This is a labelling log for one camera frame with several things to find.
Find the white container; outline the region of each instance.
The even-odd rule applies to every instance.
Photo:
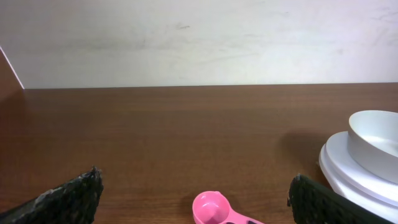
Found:
[[[360,111],[349,118],[348,150],[362,167],[398,183],[398,113]]]
[[[332,135],[325,144],[325,153],[336,173],[357,189],[398,207],[398,184],[361,167],[349,155],[347,142],[348,133],[343,131]]]
[[[392,223],[398,223],[398,207],[362,192],[341,178],[330,164],[325,146],[319,155],[319,164],[326,179],[336,193]]]

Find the bowl rim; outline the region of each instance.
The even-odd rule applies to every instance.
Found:
[[[377,149],[378,151],[383,152],[383,153],[386,153],[386,154],[388,154],[388,155],[390,155],[390,156],[394,156],[396,159],[398,159],[398,156],[397,156],[397,155],[393,155],[393,154],[391,154],[390,152],[386,152],[386,151],[384,151],[384,150],[378,148],[378,147],[375,146],[373,143],[371,143],[371,142],[367,141],[365,138],[363,138],[362,135],[359,134],[359,133],[354,129],[354,127],[353,127],[353,125],[352,125],[353,116],[358,115],[358,114],[360,114],[360,113],[365,113],[365,112],[374,112],[374,113],[391,114],[391,115],[396,116],[396,117],[397,117],[397,120],[398,120],[398,113],[392,112],[392,111],[383,111],[383,110],[363,110],[363,111],[357,111],[357,112],[353,113],[353,114],[349,117],[349,119],[348,119],[348,124],[349,124],[350,130],[352,130],[352,132],[354,132],[362,141],[366,142],[366,144],[369,144],[370,146],[372,146],[373,148]]]

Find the white bowl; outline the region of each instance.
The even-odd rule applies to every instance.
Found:
[[[362,167],[398,184],[398,113],[360,111],[349,117],[348,150]]]

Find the brown wooden surface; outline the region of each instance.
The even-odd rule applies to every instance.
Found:
[[[0,50],[0,101],[21,89],[12,68],[8,64],[3,52]]]
[[[0,211],[103,170],[95,223],[193,223],[219,190],[245,215],[293,223],[292,178],[359,110],[398,111],[398,84],[26,90],[0,105]]]

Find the pink measuring spoon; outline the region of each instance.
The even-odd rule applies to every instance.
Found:
[[[200,193],[192,204],[196,224],[263,224],[235,212],[219,192]]]

